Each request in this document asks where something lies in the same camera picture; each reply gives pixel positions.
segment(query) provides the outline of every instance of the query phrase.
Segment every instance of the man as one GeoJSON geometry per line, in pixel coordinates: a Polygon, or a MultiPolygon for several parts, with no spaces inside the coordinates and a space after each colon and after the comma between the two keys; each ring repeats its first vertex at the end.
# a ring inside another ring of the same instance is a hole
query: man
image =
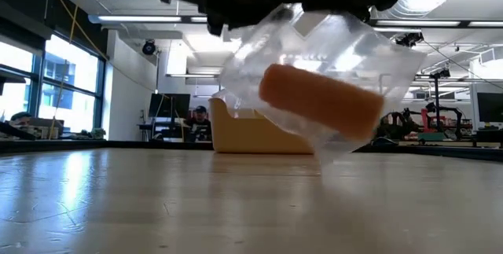
{"type": "Polygon", "coordinates": [[[30,123],[31,114],[27,112],[18,112],[10,118],[10,125],[28,126],[30,123]]]}
{"type": "Polygon", "coordinates": [[[191,138],[200,141],[210,141],[211,122],[206,118],[206,108],[200,105],[194,110],[194,112],[196,113],[196,116],[185,121],[185,124],[190,129],[191,138]]]}

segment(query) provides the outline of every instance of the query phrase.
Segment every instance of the ceiling light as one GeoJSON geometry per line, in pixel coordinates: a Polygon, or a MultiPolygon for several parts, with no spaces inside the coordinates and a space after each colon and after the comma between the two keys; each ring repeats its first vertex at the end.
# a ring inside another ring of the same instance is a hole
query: ceiling light
{"type": "Polygon", "coordinates": [[[215,78],[216,75],[207,74],[167,74],[168,77],[182,77],[182,78],[215,78]]]}
{"type": "Polygon", "coordinates": [[[192,22],[197,22],[197,23],[206,23],[207,17],[190,17],[190,20],[192,22]]]}
{"type": "Polygon", "coordinates": [[[181,17],[162,16],[96,16],[89,15],[91,23],[166,23],[181,22],[181,17]]]}
{"type": "Polygon", "coordinates": [[[456,27],[460,21],[446,20],[378,20],[378,26],[401,26],[401,27],[456,27]]]}
{"type": "Polygon", "coordinates": [[[338,72],[348,72],[358,66],[363,59],[363,57],[356,55],[354,49],[351,48],[337,58],[336,70],[338,72]]]}
{"type": "Polygon", "coordinates": [[[307,70],[308,72],[315,71],[322,64],[323,64],[322,61],[309,61],[309,60],[296,60],[296,61],[293,61],[293,66],[294,67],[296,67],[298,69],[307,70]]]}
{"type": "Polygon", "coordinates": [[[240,39],[231,39],[231,42],[223,42],[221,37],[208,34],[187,34],[185,38],[194,51],[198,53],[223,52],[229,54],[229,52],[235,52],[241,46],[240,39]]]}
{"type": "Polygon", "coordinates": [[[374,30],[378,31],[378,32],[421,33],[421,29],[419,29],[419,28],[374,27],[374,30]]]}
{"type": "Polygon", "coordinates": [[[503,21],[473,21],[469,27],[503,27],[503,21]]]}

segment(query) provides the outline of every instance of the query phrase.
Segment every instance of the orange foam cylinder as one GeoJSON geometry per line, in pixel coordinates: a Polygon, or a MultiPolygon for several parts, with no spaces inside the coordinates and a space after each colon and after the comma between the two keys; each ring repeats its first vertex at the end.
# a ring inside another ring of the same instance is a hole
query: orange foam cylinder
{"type": "Polygon", "coordinates": [[[331,127],[350,140],[372,137],[384,105],[379,94],[279,64],[265,71],[259,97],[276,109],[331,127]]]}

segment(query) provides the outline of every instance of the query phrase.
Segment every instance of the table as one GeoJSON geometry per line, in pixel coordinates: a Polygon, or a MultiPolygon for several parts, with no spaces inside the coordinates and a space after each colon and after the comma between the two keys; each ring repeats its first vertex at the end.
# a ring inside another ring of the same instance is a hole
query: table
{"type": "Polygon", "coordinates": [[[4,253],[503,249],[503,165],[485,161],[94,149],[2,156],[0,180],[4,253]]]}

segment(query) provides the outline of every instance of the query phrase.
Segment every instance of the security camera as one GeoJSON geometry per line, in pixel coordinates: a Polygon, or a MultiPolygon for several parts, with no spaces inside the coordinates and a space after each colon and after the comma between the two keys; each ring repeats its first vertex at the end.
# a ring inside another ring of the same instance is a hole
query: security camera
{"type": "Polygon", "coordinates": [[[423,42],[424,37],[422,33],[407,33],[395,39],[395,43],[400,46],[413,47],[417,42],[423,42]]]}
{"type": "Polygon", "coordinates": [[[448,68],[438,68],[432,72],[430,72],[430,78],[433,79],[442,79],[442,78],[449,78],[450,77],[450,71],[448,68]]]}
{"type": "Polygon", "coordinates": [[[153,55],[156,52],[156,40],[146,40],[141,51],[144,55],[153,55]]]}

